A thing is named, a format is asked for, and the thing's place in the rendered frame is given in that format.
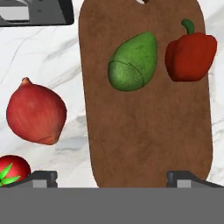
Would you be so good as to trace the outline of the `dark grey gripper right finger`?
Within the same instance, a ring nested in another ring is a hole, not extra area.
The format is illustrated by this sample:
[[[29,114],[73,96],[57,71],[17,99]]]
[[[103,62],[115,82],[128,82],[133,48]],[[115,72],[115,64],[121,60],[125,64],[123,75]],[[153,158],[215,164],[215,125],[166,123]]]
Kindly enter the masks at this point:
[[[168,171],[166,177],[167,186],[173,188],[222,188],[222,185],[199,179],[189,171]]]

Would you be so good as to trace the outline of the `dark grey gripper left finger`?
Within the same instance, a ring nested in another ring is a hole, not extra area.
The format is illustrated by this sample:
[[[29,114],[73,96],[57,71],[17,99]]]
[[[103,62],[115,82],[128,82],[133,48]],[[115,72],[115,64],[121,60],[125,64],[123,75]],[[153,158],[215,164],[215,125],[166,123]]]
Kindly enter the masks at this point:
[[[58,187],[56,171],[35,171],[28,178],[10,184],[10,187],[53,188]]]

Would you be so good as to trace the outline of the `red tomato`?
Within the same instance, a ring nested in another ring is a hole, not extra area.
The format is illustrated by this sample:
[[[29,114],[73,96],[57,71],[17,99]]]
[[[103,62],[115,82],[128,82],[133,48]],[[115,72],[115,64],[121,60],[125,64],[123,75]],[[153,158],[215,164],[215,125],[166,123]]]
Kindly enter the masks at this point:
[[[22,157],[16,155],[0,157],[0,186],[26,179],[30,174],[31,167]]]

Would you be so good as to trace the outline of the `brown wooden cutting board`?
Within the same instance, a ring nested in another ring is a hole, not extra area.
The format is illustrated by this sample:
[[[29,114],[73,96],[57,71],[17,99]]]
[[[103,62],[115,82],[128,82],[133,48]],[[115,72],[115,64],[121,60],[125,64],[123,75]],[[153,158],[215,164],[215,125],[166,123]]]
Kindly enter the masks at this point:
[[[84,0],[79,39],[91,165],[99,187],[164,187],[168,171],[206,179],[213,160],[208,79],[174,82],[165,48],[185,34],[181,21],[205,30],[197,0]],[[115,49],[140,32],[157,37],[157,69],[133,92],[109,84]]]

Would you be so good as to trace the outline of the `red onion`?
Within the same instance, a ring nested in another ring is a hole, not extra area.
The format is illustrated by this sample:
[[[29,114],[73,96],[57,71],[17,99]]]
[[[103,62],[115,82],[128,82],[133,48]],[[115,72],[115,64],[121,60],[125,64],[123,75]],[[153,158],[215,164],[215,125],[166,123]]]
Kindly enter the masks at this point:
[[[33,84],[28,77],[22,79],[6,109],[11,130],[37,144],[56,144],[66,119],[67,108],[62,99],[51,89]]]

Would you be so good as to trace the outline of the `red bell pepper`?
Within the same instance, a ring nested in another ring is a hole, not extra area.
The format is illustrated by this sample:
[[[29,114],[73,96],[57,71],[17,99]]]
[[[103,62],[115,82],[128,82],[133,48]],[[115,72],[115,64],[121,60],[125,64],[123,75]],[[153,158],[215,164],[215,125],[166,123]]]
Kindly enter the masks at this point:
[[[183,18],[186,35],[173,40],[166,48],[164,63],[173,81],[199,81],[214,62],[218,42],[213,35],[196,32],[194,23]]]

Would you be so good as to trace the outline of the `green avocado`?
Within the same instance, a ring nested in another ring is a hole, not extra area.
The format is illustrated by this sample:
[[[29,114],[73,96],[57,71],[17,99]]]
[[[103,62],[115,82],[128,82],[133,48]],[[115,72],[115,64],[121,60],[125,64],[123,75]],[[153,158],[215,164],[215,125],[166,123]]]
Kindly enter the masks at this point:
[[[158,61],[158,42],[145,31],[122,43],[108,63],[108,80],[119,91],[135,91],[152,79]]]

